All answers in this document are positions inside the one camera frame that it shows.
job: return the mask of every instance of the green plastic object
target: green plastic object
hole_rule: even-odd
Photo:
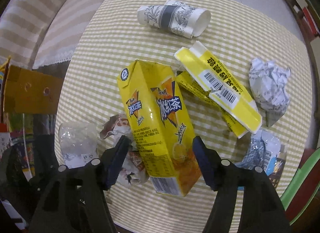
[[[318,148],[304,163],[304,165],[297,169],[296,174],[294,175],[292,181],[290,182],[289,186],[285,190],[285,192],[281,196],[281,202],[284,206],[284,209],[287,210],[289,207],[289,204],[291,203],[293,197],[299,190],[300,186],[304,182],[305,178],[308,176],[314,165],[318,162],[320,159],[320,148]],[[303,211],[308,207],[309,203],[313,199],[314,195],[316,194],[318,188],[316,188],[315,192],[313,193],[312,197],[309,199],[308,203],[305,205],[305,207],[301,210],[301,212],[290,222],[292,224],[296,221],[296,219],[303,213]]]

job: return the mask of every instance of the striped fabric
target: striped fabric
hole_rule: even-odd
[[[33,69],[69,61],[92,16],[104,0],[67,0],[52,21]]]
[[[66,0],[13,0],[0,20],[0,63],[31,69],[44,35]]]
[[[207,29],[189,40],[137,22],[141,5],[164,4],[166,0],[105,0],[77,46],[71,60],[57,113],[55,150],[63,163],[58,128],[68,121],[97,124],[97,134],[111,115],[123,110],[116,77],[135,59],[145,59],[178,67],[173,54],[182,46],[199,40],[249,87],[250,62],[255,57],[275,59],[290,67],[287,92],[291,103],[286,114],[268,129],[288,147],[287,161],[277,188],[281,196],[300,162],[311,115],[311,76],[305,45],[283,26],[264,14],[231,0],[181,0],[211,11]],[[182,91],[196,134],[222,158],[240,161],[249,141],[237,140],[210,106]],[[111,147],[110,140],[99,140],[100,154]],[[156,194],[150,181],[141,186],[111,188],[109,205],[114,221],[134,232],[202,232],[216,193],[201,178],[186,197]],[[243,193],[238,193],[231,232],[236,232]]]

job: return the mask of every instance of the table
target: table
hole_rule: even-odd
[[[291,68],[287,85],[291,104],[286,114],[269,129],[288,146],[286,165],[277,188],[281,196],[298,167],[310,126],[312,87],[305,45],[264,14],[235,1],[181,1],[211,11],[211,22],[198,38],[189,40],[139,25],[136,11],[141,5],[164,4],[166,0],[103,2],[82,35],[61,91],[55,133],[58,161],[63,163],[57,137],[62,122],[95,123],[98,132],[111,115],[123,110],[116,77],[124,66],[135,59],[147,59],[177,67],[174,52],[182,46],[191,47],[199,40],[247,88],[250,62],[257,56],[263,60],[275,59],[279,66]],[[207,147],[217,150],[222,158],[240,161],[248,141],[237,140],[214,109],[185,91],[182,93],[195,132]],[[99,153],[110,146],[110,140],[99,140]],[[150,181],[129,189],[116,184],[109,194],[114,222],[143,233],[202,232],[216,196],[202,178],[186,197],[156,194]],[[231,232],[237,231],[242,197],[243,193],[238,192]]]

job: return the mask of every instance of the dark gray band on cup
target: dark gray band on cup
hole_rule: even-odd
[[[172,21],[174,19],[174,15],[176,13],[176,10],[179,8],[180,6],[177,5],[166,5],[166,7],[164,8],[163,12],[162,12],[162,17],[160,19],[160,25],[159,27],[162,29],[169,29],[171,28],[172,25]]]

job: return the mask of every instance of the striped bedsheet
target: striped bedsheet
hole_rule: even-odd
[[[0,19],[0,63],[31,69],[49,25],[66,0],[11,0]]]
[[[39,47],[33,69],[71,60],[78,42],[104,0],[67,0]]]

